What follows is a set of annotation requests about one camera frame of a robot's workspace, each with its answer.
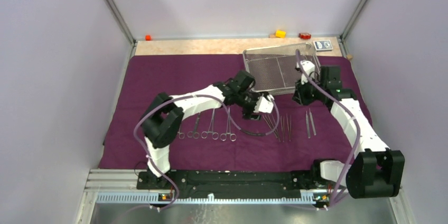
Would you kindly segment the steel angled tweezers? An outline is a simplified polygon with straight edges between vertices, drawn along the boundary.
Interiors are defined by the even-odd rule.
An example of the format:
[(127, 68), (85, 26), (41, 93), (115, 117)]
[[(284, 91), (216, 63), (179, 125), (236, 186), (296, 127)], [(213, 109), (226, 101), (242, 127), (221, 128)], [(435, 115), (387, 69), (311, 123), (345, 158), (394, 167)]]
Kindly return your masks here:
[(278, 139), (278, 134), (274, 128), (274, 124), (272, 123), (269, 114), (263, 115), (263, 119), (264, 121), (267, 123), (268, 127), (270, 128), (270, 130), (273, 131), (273, 134), (275, 136), (276, 139)]

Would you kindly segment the metal mesh instrument tray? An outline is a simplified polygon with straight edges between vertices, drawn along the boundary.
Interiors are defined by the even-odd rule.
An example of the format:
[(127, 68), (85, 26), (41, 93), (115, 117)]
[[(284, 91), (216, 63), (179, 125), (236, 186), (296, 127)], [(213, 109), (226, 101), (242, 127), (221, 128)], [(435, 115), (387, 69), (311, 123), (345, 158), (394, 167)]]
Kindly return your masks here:
[(293, 94), (295, 83), (302, 75), (296, 70), (297, 50), (300, 51), (300, 60), (309, 60), (315, 64), (315, 71), (311, 73), (311, 77), (317, 79), (321, 63), (314, 46), (310, 43), (268, 46), (243, 51), (245, 69), (256, 80), (253, 91), (268, 91), (273, 96)]

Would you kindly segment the steel forceps clamp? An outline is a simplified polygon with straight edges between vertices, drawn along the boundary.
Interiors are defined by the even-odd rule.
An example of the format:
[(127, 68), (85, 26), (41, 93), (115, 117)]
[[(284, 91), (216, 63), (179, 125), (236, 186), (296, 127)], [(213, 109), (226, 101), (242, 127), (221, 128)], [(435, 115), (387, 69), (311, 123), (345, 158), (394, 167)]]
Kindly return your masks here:
[(207, 130), (201, 133), (201, 138), (206, 139), (209, 136), (213, 140), (217, 140), (219, 138), (219, 134), (214, 130), (214, 118), (215, 118), (215, 109), (212, 110), (209, 127)]

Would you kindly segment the blue playing card deck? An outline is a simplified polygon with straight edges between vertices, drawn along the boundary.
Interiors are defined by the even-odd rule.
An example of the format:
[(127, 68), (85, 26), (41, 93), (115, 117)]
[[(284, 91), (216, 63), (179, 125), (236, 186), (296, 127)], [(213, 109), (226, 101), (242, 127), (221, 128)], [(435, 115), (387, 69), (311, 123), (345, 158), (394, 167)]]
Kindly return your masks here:
[(323, 51), (332, 51), (333, 45), (330, 40), (320, 40), (320, 41), (314, 41), (313, 42), (315, 50), (317, 52), (323, 52)]

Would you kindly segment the steel curved tweezers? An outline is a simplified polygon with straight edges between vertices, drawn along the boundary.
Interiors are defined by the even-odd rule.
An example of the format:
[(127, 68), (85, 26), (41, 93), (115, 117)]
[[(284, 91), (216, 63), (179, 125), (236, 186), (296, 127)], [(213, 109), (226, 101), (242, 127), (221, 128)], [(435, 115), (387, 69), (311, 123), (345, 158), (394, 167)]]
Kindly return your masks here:
[(284, 118), (283, 118), (283, 116), (281, 116), (280, 117), (280, 129), (281, 129), (281, 132), (280, 132), (280, 136), (281, 136), (281, 140), (282, 140), (282, 142), (285, 142), (285, 129), (284, 129)]

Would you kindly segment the small steel hemostat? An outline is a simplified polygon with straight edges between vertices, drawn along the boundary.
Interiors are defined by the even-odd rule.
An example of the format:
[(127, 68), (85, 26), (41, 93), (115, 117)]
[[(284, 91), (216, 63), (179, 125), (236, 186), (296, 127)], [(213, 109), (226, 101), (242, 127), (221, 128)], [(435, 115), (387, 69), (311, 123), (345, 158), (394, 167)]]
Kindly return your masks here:
[(184, 139), (185, 138), (185, 133), (181, 132), (181, 131), (178, 131), (178, 138), (179, 139)]

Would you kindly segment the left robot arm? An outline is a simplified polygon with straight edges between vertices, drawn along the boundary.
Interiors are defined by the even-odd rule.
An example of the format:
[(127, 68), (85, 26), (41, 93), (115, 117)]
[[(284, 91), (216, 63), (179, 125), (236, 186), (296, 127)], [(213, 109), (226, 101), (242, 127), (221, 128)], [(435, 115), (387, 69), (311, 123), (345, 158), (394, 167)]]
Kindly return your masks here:
[(240, 70), (227, 81), (215, 82), (201, 90), (183, 95), (158, 94), (140, 118), (147, 146), (149, 181), (157, 189), (169, 183), (170, 144), (175, 140), (182, 122), (206, 110), (237, 105), (244, 119), (258, 120), (262, 113), (271, 113), (274, 99), (267, 91), (254, 92), (255, 78)]

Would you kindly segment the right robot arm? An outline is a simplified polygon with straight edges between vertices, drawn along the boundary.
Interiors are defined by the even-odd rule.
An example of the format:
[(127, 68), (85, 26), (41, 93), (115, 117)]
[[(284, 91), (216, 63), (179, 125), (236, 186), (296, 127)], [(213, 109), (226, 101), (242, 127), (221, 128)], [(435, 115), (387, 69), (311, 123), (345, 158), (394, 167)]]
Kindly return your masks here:
[(297, 63), (301, 73), (295, 84), (293, 99), (301, 105), (320, 101), (338, 122), (351, 145), (345, 162), (316, 160), (312, 165), (310, 182), (324, 188), (331, 181), (335, 189), (345, 187), (351, 197), (391, 198), (399, 194), (405, 157), (392, 150), (374, 131), (361, 110), (352, 89), (344, 88), (338, 66), (316, 65), (309, 61)]

